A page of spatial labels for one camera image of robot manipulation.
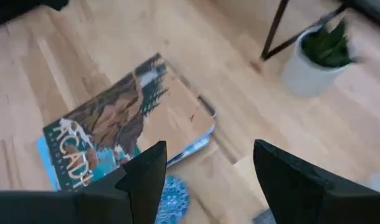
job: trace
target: blue patterned rug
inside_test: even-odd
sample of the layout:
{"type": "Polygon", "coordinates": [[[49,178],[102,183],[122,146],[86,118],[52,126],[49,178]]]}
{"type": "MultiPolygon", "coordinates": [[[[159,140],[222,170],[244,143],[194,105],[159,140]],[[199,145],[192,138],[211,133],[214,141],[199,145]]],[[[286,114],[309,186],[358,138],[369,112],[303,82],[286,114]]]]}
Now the blue patterned rug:
{"type": "Polygon", "coordinates": [[[177,177],[167,176],[155,223],[179,223],[186,214],[188,206],[189,192],[184,182],[177,177]]]}

